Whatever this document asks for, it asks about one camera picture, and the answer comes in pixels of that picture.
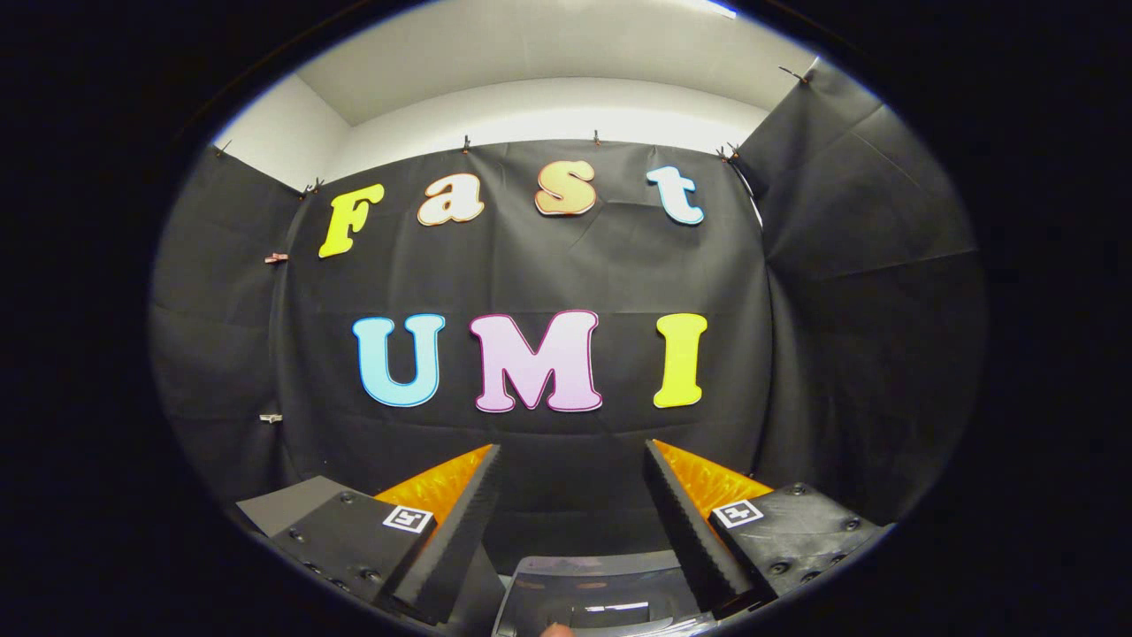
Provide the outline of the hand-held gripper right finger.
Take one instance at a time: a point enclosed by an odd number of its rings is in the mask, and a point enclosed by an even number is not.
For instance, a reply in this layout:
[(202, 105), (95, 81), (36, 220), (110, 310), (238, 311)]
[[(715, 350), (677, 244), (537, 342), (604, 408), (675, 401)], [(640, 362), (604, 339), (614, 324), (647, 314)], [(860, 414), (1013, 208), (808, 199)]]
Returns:
[(815, 487), (767, 487), (663, 441), (646, 441), (643, 474), (692, 596), (718, 620), (794, 599), (885, 536)]

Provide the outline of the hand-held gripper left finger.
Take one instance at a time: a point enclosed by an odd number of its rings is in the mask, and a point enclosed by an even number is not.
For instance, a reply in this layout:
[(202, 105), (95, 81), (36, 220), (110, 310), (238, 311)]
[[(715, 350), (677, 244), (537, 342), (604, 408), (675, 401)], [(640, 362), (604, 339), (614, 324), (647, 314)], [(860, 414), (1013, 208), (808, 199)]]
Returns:
[(315, 477), (271, 494), (271, 544), (393, 625), (494, 625), (504, 585), (486, 556), (497, 444), (365, 494)]

